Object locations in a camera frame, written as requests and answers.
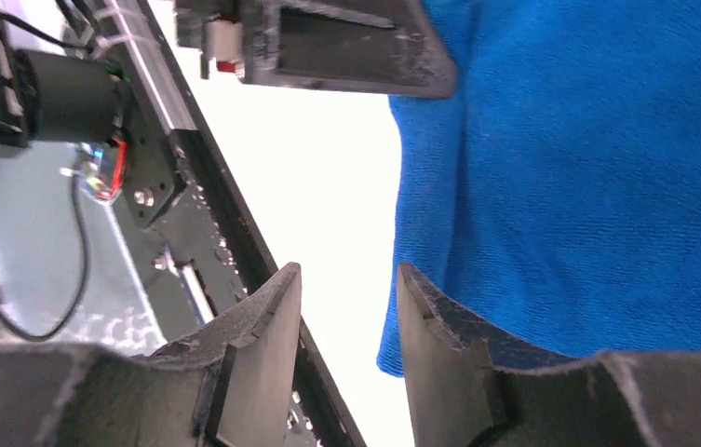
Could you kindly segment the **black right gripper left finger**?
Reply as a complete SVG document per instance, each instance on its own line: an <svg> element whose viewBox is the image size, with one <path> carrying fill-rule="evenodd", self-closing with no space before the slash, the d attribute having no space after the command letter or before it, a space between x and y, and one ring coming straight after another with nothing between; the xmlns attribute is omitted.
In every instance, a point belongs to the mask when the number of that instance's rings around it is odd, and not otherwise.
<svg viewBox="0 0 701 447"><path fill-rule="evenodd" d="M0 345L0 446L280 446L301 313L290 263L148 356Z"/></svg>

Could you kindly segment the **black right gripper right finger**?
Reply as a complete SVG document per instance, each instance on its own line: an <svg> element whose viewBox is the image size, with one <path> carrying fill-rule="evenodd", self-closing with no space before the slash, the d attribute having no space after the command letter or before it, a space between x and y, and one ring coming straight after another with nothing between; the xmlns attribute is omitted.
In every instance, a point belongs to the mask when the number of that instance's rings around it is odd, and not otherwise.
<svg viewBox="0 0 701 447"><path fill-rule="evenodd" d="M419 446L701 446L701 351L568 358L480 318L409 264L397 300Z"/></svg>

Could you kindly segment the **blue microfiber towel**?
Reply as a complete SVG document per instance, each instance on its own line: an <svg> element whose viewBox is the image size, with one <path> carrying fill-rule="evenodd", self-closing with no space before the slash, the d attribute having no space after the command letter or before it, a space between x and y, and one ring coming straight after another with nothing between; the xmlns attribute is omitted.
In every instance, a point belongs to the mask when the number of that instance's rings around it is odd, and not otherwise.
<svg viewBox="0 0 701 447"><path fill-rule="evenodd" d="M394 264L565 356L701 349L701 1L428 1Z"/></svg>

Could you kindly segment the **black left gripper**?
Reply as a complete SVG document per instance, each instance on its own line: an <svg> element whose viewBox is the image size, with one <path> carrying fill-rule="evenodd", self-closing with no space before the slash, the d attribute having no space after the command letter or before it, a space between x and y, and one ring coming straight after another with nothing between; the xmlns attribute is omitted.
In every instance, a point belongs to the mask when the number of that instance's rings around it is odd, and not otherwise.
<svg viewBox="0 0 701 447"><path fill-rule="evenodd" d="M455 91L455 64L419 1L175 0L174 14L176 43L199 51L202 79L426 99Z"/></svg>

